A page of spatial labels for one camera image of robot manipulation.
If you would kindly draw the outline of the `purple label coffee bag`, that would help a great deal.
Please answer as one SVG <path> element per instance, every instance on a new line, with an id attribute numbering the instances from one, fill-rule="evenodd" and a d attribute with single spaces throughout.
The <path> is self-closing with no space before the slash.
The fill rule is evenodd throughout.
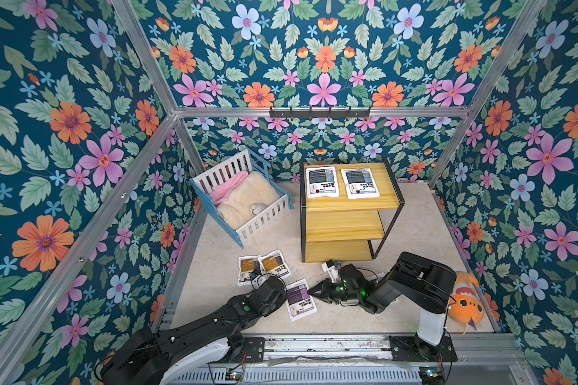
<path id="1" fill-rule="evenodd" d="M 293 282 L 287 287 L 287 309 L 292 322 L 316 313 L 316 303 L 308 291 L 306 279 Z"/>

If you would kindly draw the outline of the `grey label coffee bag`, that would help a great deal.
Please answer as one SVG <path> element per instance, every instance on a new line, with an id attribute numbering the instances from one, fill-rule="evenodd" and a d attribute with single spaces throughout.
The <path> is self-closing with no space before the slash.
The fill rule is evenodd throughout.
<path id="1" fill-rule="evenodd" d="M 307 168 L 306 182 L 308 199 L 340 196 L 337 170 L 333 166 Z"/>
<path id="2" fill-rule="evenodd" d="M 380 191 L 370 168 L 342 169 L 341 175 L 349 200 L 378 198 Z"/>

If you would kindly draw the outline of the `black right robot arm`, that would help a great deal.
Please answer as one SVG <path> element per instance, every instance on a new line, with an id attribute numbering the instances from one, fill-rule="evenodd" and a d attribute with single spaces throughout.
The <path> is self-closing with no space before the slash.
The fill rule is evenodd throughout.
<path id="1" fill-rule="evenodd" d="M 384 276 L 368 280 L 363 269 L 347 264 L 336 278 L 327 278 L 308 291 L 324 303 L 359 306 L 380 314 L 405 296 L 420 308 L 418 330 L 411 340 L 400 339 L 399 351 L 408 359 L 431 362 L 442 357 L 449 302 L 457 274 L 440 262 L 403 252 Z"/>

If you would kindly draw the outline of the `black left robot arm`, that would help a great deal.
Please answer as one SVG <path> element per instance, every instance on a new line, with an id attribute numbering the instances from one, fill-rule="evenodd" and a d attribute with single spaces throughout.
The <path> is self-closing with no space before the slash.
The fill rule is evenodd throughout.
<path id="1" fill-rule="evenodd" d="M 216 311 L 170 330 L 144 327 L 103 363 L 104 384 L 169 384 L 198 367 L 242 351 L 242 332 L 277 311 L 287 300 L 283 279 L 269 274 L 245 295 Z"/>

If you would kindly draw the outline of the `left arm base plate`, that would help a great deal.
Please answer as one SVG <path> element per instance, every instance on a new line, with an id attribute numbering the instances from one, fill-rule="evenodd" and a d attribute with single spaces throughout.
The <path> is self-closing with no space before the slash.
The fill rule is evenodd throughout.
<path id="1" fill-rule="evenodd" d="M 256 364 L 263 362 L 266 340 L 263 337 L 239 335 L 230 340 L 226 362 L 232 364 Z"/>

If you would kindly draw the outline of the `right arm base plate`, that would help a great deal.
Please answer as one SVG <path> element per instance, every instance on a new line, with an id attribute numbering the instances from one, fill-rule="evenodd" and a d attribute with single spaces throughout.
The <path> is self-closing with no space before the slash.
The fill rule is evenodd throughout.
<path id="1" fill-rule="evenodd" d="M 446 330 L 437 346 L 432 346 L 421 340 L 417 334 L 409 336 L 390 335 L 389 342 L 394 361 L 411 363 L 455 363 L 458 361 L 453 340 Z"/>

